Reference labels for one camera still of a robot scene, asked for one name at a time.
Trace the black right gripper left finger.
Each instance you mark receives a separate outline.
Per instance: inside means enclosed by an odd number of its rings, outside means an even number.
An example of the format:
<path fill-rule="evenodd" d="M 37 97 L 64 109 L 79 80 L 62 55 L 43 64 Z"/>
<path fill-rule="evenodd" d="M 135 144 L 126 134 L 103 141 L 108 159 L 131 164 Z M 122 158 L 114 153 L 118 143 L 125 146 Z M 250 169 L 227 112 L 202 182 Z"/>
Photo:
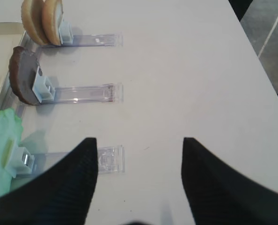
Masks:
<path fill-rule="evenodd" d="M 85 138 L 52 168 L 0 197 L 0 225 L 85 224 L 97 176 L 97 141 Z"/>

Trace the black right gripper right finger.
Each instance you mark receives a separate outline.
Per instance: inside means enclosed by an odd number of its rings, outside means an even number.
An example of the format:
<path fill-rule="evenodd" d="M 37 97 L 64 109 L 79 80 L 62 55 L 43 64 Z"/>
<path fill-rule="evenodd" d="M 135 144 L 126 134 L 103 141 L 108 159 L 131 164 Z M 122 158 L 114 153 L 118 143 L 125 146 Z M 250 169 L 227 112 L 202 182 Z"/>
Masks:
<path fill-rule="evenodd" d="M 278 225 L 278 193 L 239 173 L 198 140 L 183 140 L 181 178 L 197 225 Z"/>

